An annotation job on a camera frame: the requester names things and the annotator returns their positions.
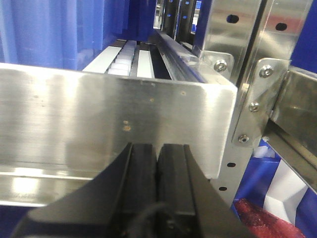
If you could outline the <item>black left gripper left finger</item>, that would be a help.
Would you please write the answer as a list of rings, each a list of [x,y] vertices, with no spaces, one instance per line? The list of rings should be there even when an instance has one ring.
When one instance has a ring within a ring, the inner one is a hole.
[[[11,237],[120,237],[130,220],[156,202],[156,162],[153,145],[128,143],[84,186],[29,211]]]

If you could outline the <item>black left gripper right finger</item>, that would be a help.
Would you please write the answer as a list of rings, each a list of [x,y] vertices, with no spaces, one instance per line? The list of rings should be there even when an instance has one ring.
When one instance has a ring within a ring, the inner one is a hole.
[[[189,145],[165,144],[158,158],[159,238],[252,238],[196,163]]]

